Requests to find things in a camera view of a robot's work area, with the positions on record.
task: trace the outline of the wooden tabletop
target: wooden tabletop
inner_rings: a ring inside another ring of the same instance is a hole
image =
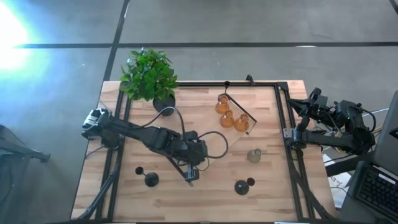
[[[307,97],[303,81],[287,82],[291,98]],[[113,111],[116,107],[118,91],[119,82],[104,82],[100,99]],[[217,96],[223,91],[222,87],[176,89],[176,107],[184,118],[187,131],[195,127],[201,129],[198,121],[201,121],[205,113],[214,109]],[[206,171],[201,172],[200,179],[193,182],[193,187],[182,179],[164,156],[151,152],[136,140],[126,139],[114,221],[272,222],[297,220],[274,89],[230,87],[228,94],[257,119],[257,124],[249,135],[242,134],[234,140],[226,156],[216,159]],[[281,94],[285,119],[289,124],[284,95],[282,92]],[[144,124],[156,114],[152,102],[134,101],[129,121]],[[178,117],[174,115],[158,119],[153,125],[165,126],[181,132]],[[206,141],[208,153],[211,155],[218,155],[219,151],[223,150],[215,142]],[[96,149],[99,144],[99,141],[90,142],[88,152]],[[252,164],[246,159],[246,154],[255,148],[261,149],[263,153],[258,164]],[[98,193],[105,158],[106,151],[103,150],[86,159],[72,218],[82,214]],[[305,149],[304,161],[312,192],[326,210],[335,215],[336,211],[319,147]],[[153,188],[147,187],[144,177],[134,172],[137,166],[142,166],[146,172],[156,172],[160,178],[159,184]],[[256,184],[250,187],[248,194],[238,195],[234,191],[235,182],[246,180],[248,177],[254,178]],[[300,193],[305,210],[303,193]],[[107,201],[104,213],[106,211],[108,211]]]

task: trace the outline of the gray floor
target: gray floor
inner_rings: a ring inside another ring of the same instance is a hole
[[[122,4],[7,0],[3,6],[25,28],[24,43],[82,44],[111,43]],[[397,21],[388,0],[131,0],[120,42],[385,42],[398,41]],[[351,100],[368,110],[388,107],[398,89],[397,47],[164,50],[179,80],[242,80],[249,73],[256,80],[303,79],[308,92],[320,87],[330,103]],[[68,220],[87,145],[80,126],[98,99],[110,49],[2,52],[15,66],[0,67],[0,124],[51,154],[48,164],[30,163],[13,199],[20,204],[15,223]],[[128,53],[117,51],[111,80]]]

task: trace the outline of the black keyboard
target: black keyboard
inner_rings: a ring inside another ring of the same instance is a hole
[[[396,180],[381,173],[376,168],[372,167],[365,170],[355,197],[393,220],[398,218],[398,186]]]

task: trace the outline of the small bottle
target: small bottle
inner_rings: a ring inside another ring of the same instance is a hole
[[[239,132],[245,132],[249,129],[249,116],[242,114],[234,123],[234,127]]]
[[[231,110],[227,110],[223,116],[220,117],[220,125],[223,128],[232,128],[234,126],[234,113]]]
[[[248,161],[251,163],[258,163],[261,160],[261,150],[260,149],[254,149],[248,152]]]
[[[228,97],[226,95],[220,95],[214,109],[219,114],[225,114],[225,112],[229,110]]]

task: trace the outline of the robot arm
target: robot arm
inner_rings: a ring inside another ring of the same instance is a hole
[[[321,95],[321,89],[316,88],[306,100],[290,100],[289,104],[303,118],[297,128],[285,135],[290,138],[293,147],[305,148],[306,144],[319,144],[339,147],[342,150],[362,155],[375,145],[372,130],[364,125],[361,104],[343,100],[335,102],[335,106],[326,105],[328,98]],[[325,136],[325,131],[306,130],[310,118],[340,131],[345,127],[345,133],[340,138]]]
[[[180,133],[167,128],[143,127],[117,119],[106,109],[92,110],[83,123],[83,129],[85,138],[99,136],[102,145],[111,149],[119,146],[121,136],[127,136],[142,142],[152,152],[183,161],[188,165],[185,172],[187,181],[199,179],[199,172],[194,167],[207,156],[206,142],[198,139],[195,131],[186,132],[184,139]]]

